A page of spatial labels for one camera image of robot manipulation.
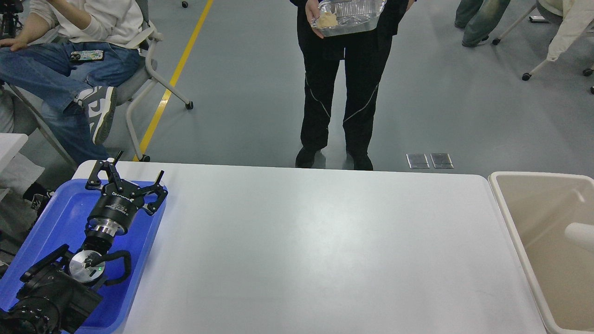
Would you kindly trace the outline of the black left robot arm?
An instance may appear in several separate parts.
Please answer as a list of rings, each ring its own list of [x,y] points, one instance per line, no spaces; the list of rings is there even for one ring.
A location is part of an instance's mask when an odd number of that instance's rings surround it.
[[[58,188],[1,279],[3,334],[110,334],[134,299],[169,192],[96,161]]]

